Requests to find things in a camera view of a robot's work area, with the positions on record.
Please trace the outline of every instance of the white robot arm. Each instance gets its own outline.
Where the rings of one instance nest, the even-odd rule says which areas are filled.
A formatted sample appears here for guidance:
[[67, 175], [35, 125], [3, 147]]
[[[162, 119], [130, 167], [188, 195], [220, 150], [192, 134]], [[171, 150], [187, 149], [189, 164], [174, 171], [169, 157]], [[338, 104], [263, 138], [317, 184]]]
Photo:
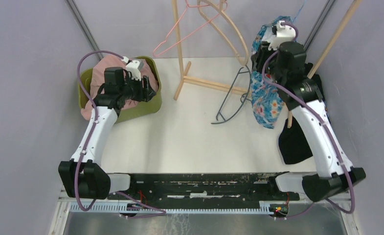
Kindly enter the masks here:
[[156, 92], [151, 88], [149, 78], [141, 77], [140, 70], [144, 65], [141, 60], [124, 57], [123, 61], [127, 63], [126, 69], [105, 69], [105, 83], [93, 99], [94, 109], [81, 143], [70, 161], [59, 164], [59, 175], [69, 197], [76, 197], [78, 190], [81, 198], [105, 199], [110, 192], [127, 190], [130, 186], [128, 174], [109, 175], [101, 169], [102, 152], [126, 100], [148, 102]]
[[[343, 152], [329, 123], [321, 92], [315, 81], [307, 78], [305, 75], [306, 52], [303, 45], [293, 42], [293, 38], [296, 36], [294, 28], [282, 23], [283, 21], [279, 21], [273, 27], [274, 37], [269, 42], [262, 42], [258, 52], [253, 55], [253, 69], [261, 73], [264, 72], [262, 67], [264, 67], [267, 58], [274, 53], [274, 50], [278, 50], [279, 52], [275, 60], [266, 69], [277, 84], [283, 86], [307, 103], [315, 113], [320, 115], [322, 120], [318, 120], [312, 112], [302, 107], [298, 101], [291, 98], [285, 92], [278, 92], [301, 127], [301, 131], [296, 136], [293, 135], [293, 140], [289, 138], [286, 141], [287, 143], [295, 142], [299, 140], [294, 140], [294, 138], [304, 138], [307, 142], [306, 146], [310, 148], [310, 151], [304, 152], [312, 154], [304, 156], [304, 159], [313, 156], [317, 172], [283, 172], [272, 177], [270, 184], [278, 191], [306, 194], [312, 201], [317, 202], [347, 190], [346, 176], [342, 165], [346, 167], [353, 184], [363, 180], [365, 172], [363, 168], [354, 168], [352, 162]], [[341, 155], [342, 162], [339, 162], [337, 159], [335, 148], [321, 121], [324, 121], [329, 129]], [[286, 145], [280, 146], [280, 150], [283, 150], [285, 147]], [[301, 148], [302, 146], [299, 149], [295, 147], [294, 151], [301, 152]]]

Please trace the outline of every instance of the white tabletop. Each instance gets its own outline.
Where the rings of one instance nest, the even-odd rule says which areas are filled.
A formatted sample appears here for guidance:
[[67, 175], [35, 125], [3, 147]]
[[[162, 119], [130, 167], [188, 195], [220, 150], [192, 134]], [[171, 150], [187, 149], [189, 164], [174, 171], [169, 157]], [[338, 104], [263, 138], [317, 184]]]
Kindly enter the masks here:
[[[230, 84], [239, 64], [234, 58], [192, 58], [189, 74]], [[101, 167], [107, 173], [248, 173], [315, 171], [309, 158], [285, 165], [277, 138], [287, 117], [283, 109], [273, 130], [259, 125], [248, 101], [225, 124], [212, 125], [225, 92], [185, 84], [173, 99], [180, 80], [177, 59], [156, 59], [162, 82], [162, 107], [151, 115], [114, 125]], [[248, 85], [248, 74], [239, 77]], [[230, 116], [240, 105], [231, 95], [224, 109]]]

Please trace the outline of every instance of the clothes hanger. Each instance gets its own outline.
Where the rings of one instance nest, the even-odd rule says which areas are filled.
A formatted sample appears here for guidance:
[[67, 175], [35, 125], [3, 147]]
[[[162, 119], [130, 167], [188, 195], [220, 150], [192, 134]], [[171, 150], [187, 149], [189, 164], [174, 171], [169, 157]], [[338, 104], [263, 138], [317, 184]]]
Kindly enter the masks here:
[[[166, 38], [164, 39], [163, 42], [161, 42], [154, 50], [153, 50], [153, 56], [154, 57], [159, 57], [161, 55], [163, 55], [164, 53], [166, 53], [168, 50], [170, 50], [171, 48], [173, 48], [174, 46], [176, 46], [177, 44], [181, 43], [183, 40], [185, 40], [186, 38], [190, 37], [192, 34], [196, 33], [199, 29], [203, 28], [205, 25], [209, 24], [212, 22], [212, 20], [214, 20], [216, 17], [218, 17], [219, 15], [221, 15], [220, 13], [218, 13], [216, 16], [214, 16], [213, 18], [209, 19], [209, 18], [206, 18], [206, 22], [204, 24], [202, 24], [199, 28], [195, 29], [193, 32], [191, 32], [189, 35], [187, 35], [186, 37], [182, 38], [180, 41], [176, 42], [175, 44], [171, 45], [168, 49], [160, 52], [159, 54], [156, 54], [156, 50], [161, 46], [163, 45], [164, 43], [167, 42], [167, 39], [169, 38], [170, 34], [173, 32], [173, 30], [176, 28], [176, 26], [179, 24], [180, 20], [183, 18], [183, 16], [185, 15], [186, 11], [188, 10], [188, 8], [199, 8], [199, 11], [201, 10], [202, 7], [206, 7], [206, 6], [211, 6], [209, 4], [206, 4], [206, 5], [189, 5], [189, 2], [188, 0], [184, 0], [186, 2], [186, 8], [185, 10], [183, 11], [183, 13], [181, 14], [181, 16], [179, 17], [179, 19], [177, 20], [177, 22], [175, 23], [175, 25], [172, 27], [172, 29], [169, 31], [169, 33], [166, 35]], [[228, 8], [228, 3], [226, 2], [227, 0], [221, 0], [219, 5], [222, 5], [222, 6], [219, 6], [220, 9], [223, 9], [223, 4], [225, 3], [226, 4], [226, 8], [225, 10]]]
[[241, 44], [242, 44], [242, 47], [244, 48], [244, 51], [245, 51], [245, 57], [242, 58], [242, 56], [238, 53], [238, 51], [236, 50], [236, 48], [233, 46], [232, 42], [228, 39], [228, 37], [216, 26], [216, 24], [214, 22], [212, 22], [212, 19], [209, 20], [207, 15], [202, 11], [201, 8], [199, 8], [199, 13], [200, 15], [205, 19], [207, 20], [207, 23], [209, 23], [210, 25], [212, 25], [212, 27], [225, 39], [226, 43], [229, 45], [229, 47], [232, 49], [232, 51], [235, 53], [235, 56], [236, 58], [238, 59], [239, 63], [242, 65], [242, 66], [245, 66], [247, 65], [248, 63], [248, 60], [249, 60], [249, 51], [248, 51], [248, 48], [247, 48], [247, 45], [245, 44], [245, 41], [244, 41], [244, 38], [242, 37], [242, 34], [239, 32], [238, 28], [236, 27], [236, 25], [233, 23], [233, 21], [230, 19], [230, 17], [225, 13], [225, 10], [226, 9], [223, 9], [223, 3], [225, 2], [226, 3], [226, 0], [219, 0], [219, 4], [218, 5], [215, 5], [214, 3], [212, 3], [210, 0], [198, 0], [198, 5], [201, 5], [201, 2], [204, 2], [206, 3], [206, 5], [209, 5], [211, 6], [212, 8], [214, 8], [218, 14], [218, 15], [221, 15], [225, 20], [226, 22], [228, 22], [228, 24], [234, 29], [236, 35], [238, 35], [239, 39], [241, 40]]

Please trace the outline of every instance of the metal frame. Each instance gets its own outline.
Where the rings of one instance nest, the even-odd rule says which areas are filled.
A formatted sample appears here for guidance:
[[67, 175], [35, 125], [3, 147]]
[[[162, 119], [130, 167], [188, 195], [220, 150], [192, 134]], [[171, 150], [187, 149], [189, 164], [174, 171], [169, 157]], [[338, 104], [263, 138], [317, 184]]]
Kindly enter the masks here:
[[[83, 202], [84, 207], [88, 207], [91, 202]], [[151, 209], [140, 209], [138, 211], [129, 210], [128, 205], [133, 202], [130, 200], [113, 200], [108, 202], [96, 202], [89, 212], [93, 213], [124, 213], [124, 214], [154, 214], [161, 213]], [[269, 211], [270, 204], [260, 201], [259, 209], [163, 209], [166, 214], [273, 214]], [[76, 202], [71, 202], [69, 212], [83, 212]]]
[[[336, 196], [330, 197], [333, 201], [338, 203], [340, 206], [342, 206], [345, 209], [348, 209], [350, 207], [350, 194], [349, 193], [342, 193], [338, 194]], [[91, 202], [91, 199], [81, 199], [83, 204]], [[95, 213], [95, 212], [102, 212], [102, 213], [117, 213], [114, 209], [116, 205], [122, 205], [127, 203], [132, 203], [130, 200], [98, 200], [97, 201], [99, 206], [102, 206], [100, 208], [100, 211], [89, 211], [86, 213]], [[270, 204], [283, 204], [284, 201], [260, 201], [260, 207], [268, 206]], [[290, 201], [290, 204], [310, 204], [311, 201], [308, 200], [305, 196], [300, 195], [299, 201]], [[328, 204], [326, 201], [318, 202], [318, 204]], [[64, 189], [62, 189], [57, 207], [55, 210], [54, 217], [52, 219], [52, 223], [49, 229], [49, 235], [63, 235], [65, 231], [65, 225], [67, 223], [67, 219], [70, 212], [78, 212], [77, 209], [75, 209], [75, 198], [69, 198], [67, 196], [67, 193]], [[182, 210], [182, 211], [171, 211], [170, 213], [217, 213], [220, 214], [222, 212], [216, 212], [216, 211], [199, 211], [199, 210]], [[256, 211], [229, 211], [229, 213], [241, 213], [241, 214], [265, 214], [266, 213], [258, 213]], [[346, 231], [348, 235], [360, 235], [358, 228], [356, 226], [356, 223], [354, 221], [353, 215], [351, 214], [344, 214], [342, 212], [341, 217], [343, 219]]]
[[[92, 50], [100, 50], [98, 47], [97, 42], [94, 39], [94, 36], [92, 35], [90, 28], [88, 28], [87, 23], [84, 20], [84, 17], [82, 17], [81, 12], [78, 9], [78, 6], [76, 5], [74, 0], [65, 0], [65, 2], [68, 4], [69, 10], [71, 11], [72, 15], [74, 16], [75, 20], [78, 23], [78, 26], [80, 27], [81, 31], [84, 33], [85, 38], [87, 39], [88, 43], [90, 44]], [[95, 56], [98, 58], [98, 60], [101, 60], [104, 58], [102, 53], [96, 53]]]

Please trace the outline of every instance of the metal track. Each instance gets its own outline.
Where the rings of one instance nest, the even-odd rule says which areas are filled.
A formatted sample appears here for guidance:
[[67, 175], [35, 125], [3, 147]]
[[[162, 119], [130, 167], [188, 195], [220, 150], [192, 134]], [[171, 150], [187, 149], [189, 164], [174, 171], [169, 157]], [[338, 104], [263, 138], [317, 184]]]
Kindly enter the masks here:
[[[300, 202], [299, 201], [290, 202], [290, 204], [293, 204], [293, 203], [299, 204]], [[49, 235], [63, 235], [64, 234], [67, 219], [68, 219], [68, 216], [70, 215], [69, 213], [72, 212], [72, 210], [70, 208], [71, 208], [71, 205], [73, 205], [73, 204], [76, 204], [76, 203], [67, 202], [67, 201], [59, 201], [58, 202], [54, 217], [52, 219], [52, 224], [51, 224], [50, 230], [48, 232]], [[345, 209], [350, 207], [350, 204], [347, 202], [339, 203], [339, 205], [341, 205]], [[354, 221], [353, 216], [351, 214], [344, 214], [344, 213], [341, 213], [341, 215], [342, 215], [342, 220], [345, 224], [347, 235], [360, 235], [361, 233], [358, 231], [358, 228], [356, 227], [356, 223]]]
[[[87, 207], [90, 203], [83, 202], [82, 205]], [[150, 209], [140, 209], [139, 211], [128, 210], [128, 202], [97, 202], [88, 212], [100, 213], [161, 213]], [[260, 202], [259, 209], [163, 209], [167, 214], [273, 214], [270, 212], [268, 203]], [[72, 202], [69, 212], [83, 212], [76, 202]]]

